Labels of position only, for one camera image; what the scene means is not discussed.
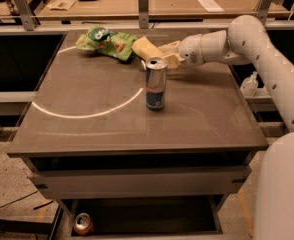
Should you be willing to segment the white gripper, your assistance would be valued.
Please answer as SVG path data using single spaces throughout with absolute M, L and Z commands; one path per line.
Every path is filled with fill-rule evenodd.
M 169 69 L 176 69 L 182 63 L 184 66 L 200 66 L 205 63 L 202 45 L 202 34 L 188 36 L 180 41 L 174 41 L 162 46 L 158 49 L 163 52 L 169 52 L 178 48 L 179 54 L 165 54 L 163 58 L 166 60 Z

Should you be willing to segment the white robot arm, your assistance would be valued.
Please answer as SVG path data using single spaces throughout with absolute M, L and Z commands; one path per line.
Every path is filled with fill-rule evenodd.
M 269 146 L 261 162 L 253 240 L 294 240 L 294 65 L 251 15 L 235 18 L 227 30 L 192 35 L 165 49 L 186 67 L 253 64 L 289 130 Z

